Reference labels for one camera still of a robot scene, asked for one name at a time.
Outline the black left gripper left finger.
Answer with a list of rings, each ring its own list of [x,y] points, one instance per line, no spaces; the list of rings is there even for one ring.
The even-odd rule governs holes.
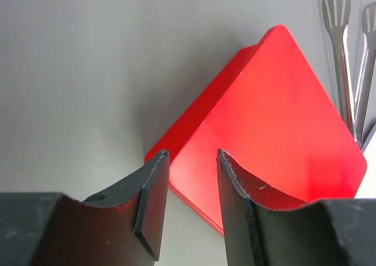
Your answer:
[[[154,265],[169,182],[167,150],[86,200],[1,194],[2,265]]]

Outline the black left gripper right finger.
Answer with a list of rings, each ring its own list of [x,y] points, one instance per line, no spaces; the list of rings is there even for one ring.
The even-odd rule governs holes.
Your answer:
[[[217,178],[228,265],[374,265],[375,200],[306,203],[223,149]]]

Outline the red box lid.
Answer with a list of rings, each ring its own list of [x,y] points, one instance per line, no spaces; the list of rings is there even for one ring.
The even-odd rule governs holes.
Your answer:
[[[238,77],[172,160],[171,189],[222,231],[217,151],[301,201],[353,198],[367,164],[283,25],[269,29]]]

